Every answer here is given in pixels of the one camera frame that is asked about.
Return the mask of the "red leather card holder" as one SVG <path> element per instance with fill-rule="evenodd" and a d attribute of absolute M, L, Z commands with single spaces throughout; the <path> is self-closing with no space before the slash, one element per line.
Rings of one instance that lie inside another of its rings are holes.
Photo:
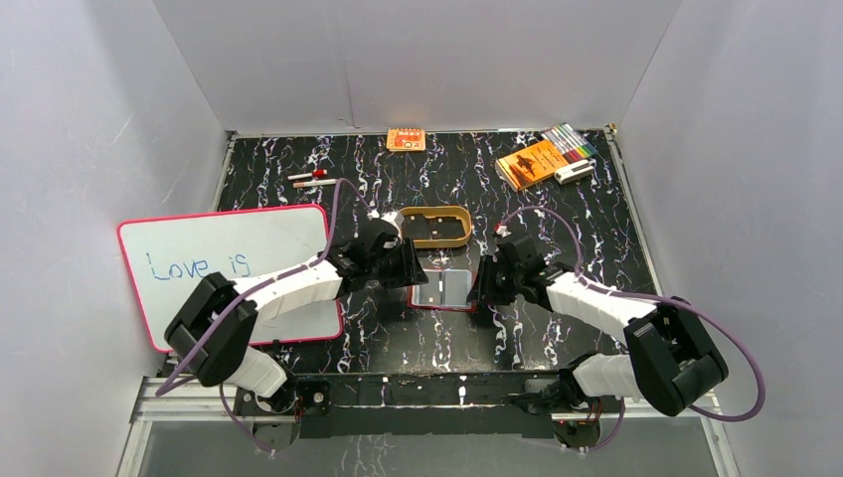
<path fill-rule="evenodd" d="M 468 300 L 475 275 L 459 268 L 425 269 L 427 283 L 409 288 L 407 304 L 411 308 L 473 312 L 476 304 Z"/>

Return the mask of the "black VIP card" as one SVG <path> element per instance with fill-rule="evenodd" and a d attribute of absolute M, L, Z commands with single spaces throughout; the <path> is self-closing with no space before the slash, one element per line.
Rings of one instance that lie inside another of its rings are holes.
<path fill-rule="evenodd" d="M 403 234 L 413 240 L 437 239 L 444 225 L 449 221 L 446 217 L 429 218 L 424 215 L 411 215 L 403 225 Z"/>

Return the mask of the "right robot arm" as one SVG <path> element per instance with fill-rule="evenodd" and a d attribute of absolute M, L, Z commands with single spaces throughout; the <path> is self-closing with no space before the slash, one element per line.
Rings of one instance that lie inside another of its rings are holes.
<path fill-rule="evenodd" d="M 675 416 L 723 382 L 728 365 L 701 319 L 683 302 L 621 297 L 583 284 L 572 266 L 548 262 L 524 234 L 502 238 L 481 257 L 467 299 L 510 305 L 517 297 L 572 316 L 616 339 L 617 355 L 586 354 L 560 371 L 557 383 L 538 393 L 561 398 L 573 411 L 598 398 L 644 399 Z"/>

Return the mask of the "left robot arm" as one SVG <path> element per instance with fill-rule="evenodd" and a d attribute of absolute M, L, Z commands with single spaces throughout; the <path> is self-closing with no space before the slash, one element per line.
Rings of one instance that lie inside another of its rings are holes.
<path fill-rule="evenodd" d="M 251 392 L 273 413 L 292 409 L 297 388 L 278 360 L 251 344 L 256 325 L 308 305 L 333 302 L 376 282 L 387 289 L 427 283 L 415 244 L 404 237 L 400 216 L 374 215 L 355 237 L 331 240 L 317 255 L 271 273 L 202 278 L 175 314 L 165 339 L 179 362 L 159 389 L 186 384 L 232 385 Z"/>

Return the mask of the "orange capped white marker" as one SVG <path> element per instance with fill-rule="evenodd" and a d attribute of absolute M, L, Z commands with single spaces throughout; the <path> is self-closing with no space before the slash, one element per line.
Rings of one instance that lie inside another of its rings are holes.
<path fill-rule="evenodd" d="M 309 181 L 299 181 L 293 183 L 292 187 L 295 189 L 304 189 L 304 188 L 317 188 L 317 187 L 326 187 L 326 186 L 334 186 L 338 184 L 338 179 L 317 179 L 317 180 L 309 180 Z"/>

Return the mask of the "orange yellow book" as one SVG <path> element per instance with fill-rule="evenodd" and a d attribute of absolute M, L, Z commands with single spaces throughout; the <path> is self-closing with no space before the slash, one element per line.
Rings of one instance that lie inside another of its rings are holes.
<path fill-rule="evenodd" d="M 549 140 L 522 148 L 494 162 L 499 177 L 516 192 L 540 183 L 571 162 Z"/>

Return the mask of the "small orange spiral notepad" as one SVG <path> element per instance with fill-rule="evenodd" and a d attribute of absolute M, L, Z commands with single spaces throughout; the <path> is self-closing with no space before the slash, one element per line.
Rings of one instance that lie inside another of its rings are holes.
<path fill-rule="evenodd" d="M 419 128 L 391 128 L 386 147 L 393 152 L 425 151 L 425 131 Z"/>

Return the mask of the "red capped white marker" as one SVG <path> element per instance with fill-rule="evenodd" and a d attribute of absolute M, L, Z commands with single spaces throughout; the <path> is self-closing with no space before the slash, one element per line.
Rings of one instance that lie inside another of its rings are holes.
<path fill-rule="evenodd" d="M 296 182 L 296 181 L 308 181 L 308 180 L 316 180 L 323 178 L 327 175 L 327 171 L 325 169 L 316 169 L 306 173 L 300 173 L 295 175 L 290 175 L 287 177 L 288 181 Z"/>

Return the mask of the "white stapler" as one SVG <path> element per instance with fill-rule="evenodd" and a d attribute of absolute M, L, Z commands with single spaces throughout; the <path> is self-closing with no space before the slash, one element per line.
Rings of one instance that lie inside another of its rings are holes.
<path fill-rule="evenodd" d="M 591 162 L 588 159 L 583 159 L 558 169 L 554 173 L 554 178 L 560 185 L 565 185 L 588 177 L 592 173 L 593 166 Z"/>

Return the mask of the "pack of coloured markers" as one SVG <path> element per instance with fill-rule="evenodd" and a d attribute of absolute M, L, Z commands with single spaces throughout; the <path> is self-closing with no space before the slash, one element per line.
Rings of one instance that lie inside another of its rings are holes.
<path fill-rule="evenodd" d="M 597 150 L 568 123 L 544 129 L 541 136 L 550 141 L 569 162 L 590 159 Z"/>

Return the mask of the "pink framed whiteboard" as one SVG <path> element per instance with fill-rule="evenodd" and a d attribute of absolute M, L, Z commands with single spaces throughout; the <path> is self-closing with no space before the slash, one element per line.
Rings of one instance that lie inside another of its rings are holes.
<path fill-rule="evenodd" d="M 327 243 L 329 220 L 297 205 L 127 221 L 117 228 L 126 268 L 155 350 L 198 282 L 212 272 L 256 279 L 311 260 Z"/>

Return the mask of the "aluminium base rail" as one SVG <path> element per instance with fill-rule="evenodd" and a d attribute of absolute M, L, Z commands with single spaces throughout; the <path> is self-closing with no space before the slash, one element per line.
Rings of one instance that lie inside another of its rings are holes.
<path fill-rule="evenodd" d="M 233 385 L 220 391 L 189 383 L 156 397 L 161 382 L 144 382 L 133 412 L 118 473 L 139 473 L 152 425 L 168 420 L 240 423 L 256 446 L 278 449 L 261 427 L 290 424 L 296 436 L 328 438 L 363 433 L 401 435 L 502 434 L 553 436 L 585 453 L 605 442 L 613 427 L 603 418 L 658 418 L 642 400 L 569 397 L 551 372 L 469 374 L 305 374 L 292 378 L 280 398 L 259 397 Z"/>

